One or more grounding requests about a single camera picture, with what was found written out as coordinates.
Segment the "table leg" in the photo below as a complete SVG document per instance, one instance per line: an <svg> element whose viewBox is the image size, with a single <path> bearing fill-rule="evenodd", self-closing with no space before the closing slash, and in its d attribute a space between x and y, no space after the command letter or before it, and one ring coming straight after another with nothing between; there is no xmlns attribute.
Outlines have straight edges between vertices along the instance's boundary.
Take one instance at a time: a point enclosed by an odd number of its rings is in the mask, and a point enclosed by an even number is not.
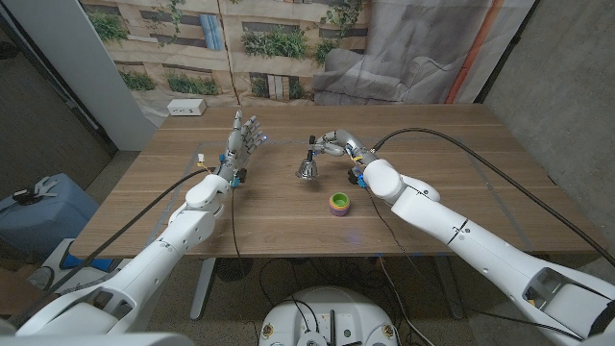
<svg viewBox="0 0 615 346"><path fill-rule="evenodd" d="M199 274L199 283L196 285L194 298L192 299L192 309L190 309L190 319L197 321L203 317L205 310L205 302L208 298L209 287L212 283L213 267L215 258L203 260L201 266L201 274Z"/></svg>
<svg viewBox="0 0 615 346"><path fill-rule="evenodd" d="M459 292L457 291L457 283L455 282L455 277L453 276L453 271L451 270L449 257L435 256L433 257L433 260L435 261L435 267L438 272L440 283L442 284L444 295L450 299L447 301L449 304L449 313L454 319L462 319L464 316L463 307L451 302L461 302L461 298L459 297Z"/></svg>

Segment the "wall mural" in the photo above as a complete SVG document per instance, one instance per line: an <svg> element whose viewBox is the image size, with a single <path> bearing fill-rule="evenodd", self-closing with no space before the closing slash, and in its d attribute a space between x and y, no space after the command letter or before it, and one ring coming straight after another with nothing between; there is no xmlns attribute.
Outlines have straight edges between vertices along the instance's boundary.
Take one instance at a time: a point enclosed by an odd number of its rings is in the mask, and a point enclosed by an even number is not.
<svg viewBox="0 0 615 346"><path fill-rule="evenodd" d="M80 0L144 115L469 103L533 0Z"/></svg>

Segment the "blue container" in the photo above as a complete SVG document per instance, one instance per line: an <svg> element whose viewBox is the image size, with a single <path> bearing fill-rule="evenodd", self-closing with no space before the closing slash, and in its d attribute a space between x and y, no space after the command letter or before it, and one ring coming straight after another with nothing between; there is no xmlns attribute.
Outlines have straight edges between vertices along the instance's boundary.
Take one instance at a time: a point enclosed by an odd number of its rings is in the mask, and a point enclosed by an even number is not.
<svg viewBox="0 0 615 346"><path fill-rule="evenodd" d="M47 184L58 180L43 197L29 206L14 205L0 213L0 238L27 255L46 259L65 238L74 238L98 209L98 204L65 174L57 174ZM14 200L0 201L0 210Z"/></svg>

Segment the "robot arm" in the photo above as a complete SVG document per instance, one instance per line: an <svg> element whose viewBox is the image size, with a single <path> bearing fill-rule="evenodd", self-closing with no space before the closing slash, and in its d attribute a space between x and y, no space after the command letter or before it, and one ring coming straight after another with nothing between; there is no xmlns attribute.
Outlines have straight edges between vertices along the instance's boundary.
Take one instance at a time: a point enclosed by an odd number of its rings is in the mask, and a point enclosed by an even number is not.
<svg viewBox="0 0 615 346"><path fill-rule="evenodd" d="M405 222L445 243L495 284L531 321L583 339L590 334L615 333L615 322L604 319L608 313L603 313L615 308L615 303L611 304L615 286L519 251L474 221L441 205L435 189L401 175L352 135L342 133L350 139L347 142L327 140L339 139L335 134L340 131L324 135L324 145L331 143L345 148L357 164L355 174L375 195L391 205L391 210ZM318 142L309 147L309 150L318 149ZM557 345L578 344L578 340L565 334L540 330Z"/></svg>
<svg viewBox="0 0 615 346"><path fill-rule="evenodd" d="M253 116L241 127L237 112L227 149L213 174L186 194L168 227L111 279L56 299L16 333L33 334L121 334L145 330L163 282L192 247L213 232L215 220L224 209L222 201L245 177L243 166L266 137L256 133Z"/></svg>

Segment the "white power adapter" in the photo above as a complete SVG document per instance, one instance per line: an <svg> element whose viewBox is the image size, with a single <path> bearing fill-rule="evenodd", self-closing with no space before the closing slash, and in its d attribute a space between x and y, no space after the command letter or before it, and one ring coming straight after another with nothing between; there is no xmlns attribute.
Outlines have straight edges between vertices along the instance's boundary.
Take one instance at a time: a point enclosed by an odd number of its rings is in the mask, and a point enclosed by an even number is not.
<svg viewBox="0 0 615 346"><path fill-rule="evenodd" d="M201 115L208 106L203 99L174 99L166 107L171 115Z"/></svg>

